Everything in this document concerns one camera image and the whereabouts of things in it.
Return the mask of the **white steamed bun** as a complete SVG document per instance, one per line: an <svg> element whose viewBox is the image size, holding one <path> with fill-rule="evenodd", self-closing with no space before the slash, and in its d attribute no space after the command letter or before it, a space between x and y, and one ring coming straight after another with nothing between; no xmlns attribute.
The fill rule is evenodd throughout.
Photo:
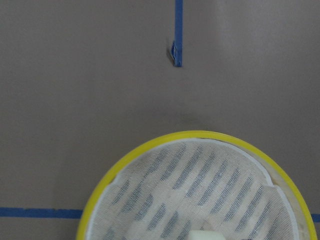
<svg viewBox="0 0 320 240"><path fill-rule="evenodd" d="M217 231L191 230L188 233L187 240L226 240L226 238Z"/></svg>

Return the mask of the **yellow round steamer basket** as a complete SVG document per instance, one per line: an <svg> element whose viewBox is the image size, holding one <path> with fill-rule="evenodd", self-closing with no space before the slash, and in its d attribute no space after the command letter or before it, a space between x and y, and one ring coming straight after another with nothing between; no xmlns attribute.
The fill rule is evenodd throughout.
<svg viewBox="0 0 320 240"><path fill-rule="evenodd" d="M181 131L127 153L83 210L78 240L315 240L308 206L288 174L239 138Z"/></svg>

